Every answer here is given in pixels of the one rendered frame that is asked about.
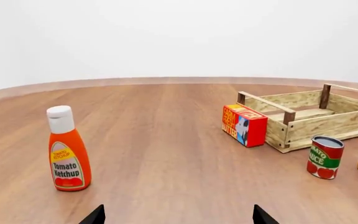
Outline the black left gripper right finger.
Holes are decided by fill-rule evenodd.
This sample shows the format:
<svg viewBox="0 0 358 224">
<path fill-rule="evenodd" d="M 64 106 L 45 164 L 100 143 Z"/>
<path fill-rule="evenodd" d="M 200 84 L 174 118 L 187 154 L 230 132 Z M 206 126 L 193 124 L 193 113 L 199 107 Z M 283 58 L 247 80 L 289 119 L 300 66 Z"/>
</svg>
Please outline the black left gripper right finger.
<svg viewBox="0 0 358 224">
<path fill-rule="evenodd" d="M 254 205 L 252 219 L 254 224 L 279 224 L 279 222 L 277 222 L 259 205 Z"/>
</svg>

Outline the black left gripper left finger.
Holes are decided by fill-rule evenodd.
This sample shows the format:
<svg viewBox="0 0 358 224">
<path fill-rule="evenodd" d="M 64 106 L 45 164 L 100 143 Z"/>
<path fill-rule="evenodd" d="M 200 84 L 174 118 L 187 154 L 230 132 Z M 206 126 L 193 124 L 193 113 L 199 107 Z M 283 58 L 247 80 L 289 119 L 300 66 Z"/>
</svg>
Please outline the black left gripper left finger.
<svg viewBox="0 0 358 224">
<path fill-rule="evenodd" d="M 86 216 L 79 224 L 104 224 L 105 211 L 104 205 L 99 205 L 88 216 Z"/>
</svg>

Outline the orange tomato ketchup bottle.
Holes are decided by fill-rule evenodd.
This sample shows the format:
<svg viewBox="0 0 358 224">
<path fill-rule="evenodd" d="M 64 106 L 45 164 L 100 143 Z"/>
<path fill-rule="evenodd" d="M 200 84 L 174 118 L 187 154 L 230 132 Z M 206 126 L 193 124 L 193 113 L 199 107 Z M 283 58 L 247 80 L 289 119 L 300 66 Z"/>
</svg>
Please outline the orange tomato ketchup bottle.
<svg viewBox="0 0 358 224">
<path fill-rule="evenodd" d="M 46 110 L 50 137 L 49 164 L 53 184 L 62 192 L 88 188 L 92 174 L 85 144 L 75 128 L 70 106 L 53 106 Z"/>
</svg>

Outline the red tomato sauce can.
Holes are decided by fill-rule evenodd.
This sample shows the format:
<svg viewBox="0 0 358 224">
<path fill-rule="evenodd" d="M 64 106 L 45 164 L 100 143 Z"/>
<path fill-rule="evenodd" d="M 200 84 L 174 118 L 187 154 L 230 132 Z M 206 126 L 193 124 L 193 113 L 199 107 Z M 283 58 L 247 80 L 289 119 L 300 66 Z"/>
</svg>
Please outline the red tomato sauce can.
<svg viewBox="0 0 358 224">
<path fill-rule="evenodd" d="M 311 141 L 306 170 L 320 179 L 335 179 L 344 143 L 329 136 L 314 136 Z"/>
</svg>

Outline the wooden slatted tray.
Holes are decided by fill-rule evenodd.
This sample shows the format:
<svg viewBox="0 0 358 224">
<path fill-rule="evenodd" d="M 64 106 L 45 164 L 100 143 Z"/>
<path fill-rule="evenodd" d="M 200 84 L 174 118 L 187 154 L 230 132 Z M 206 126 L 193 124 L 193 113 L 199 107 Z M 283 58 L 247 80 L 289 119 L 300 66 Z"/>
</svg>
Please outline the wooden slatted tray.
<svg viewBox="0 0 358 224">
<path fill-rule="evenodd" d="M 358 137 L 358 99 L 321 90 L 254 96 L 240 91 L 237 104 L 268 117 L 265 141 L 282 153 L 310 147 L 313 136 Z"/>
</svg>

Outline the red butter box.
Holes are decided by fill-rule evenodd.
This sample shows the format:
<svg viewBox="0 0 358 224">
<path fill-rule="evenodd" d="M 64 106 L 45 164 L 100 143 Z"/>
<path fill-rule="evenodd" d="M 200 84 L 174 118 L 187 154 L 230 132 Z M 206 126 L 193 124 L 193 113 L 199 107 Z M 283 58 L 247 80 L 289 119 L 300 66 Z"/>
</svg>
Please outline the red butter box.
<svg viewBox="0 0 358 224">
<path fill-rule="evenodd" d="M 264 145 L 268 117 L 246 106 L 223 106 L 222 130 L 244 147 Z"/>
</svg>

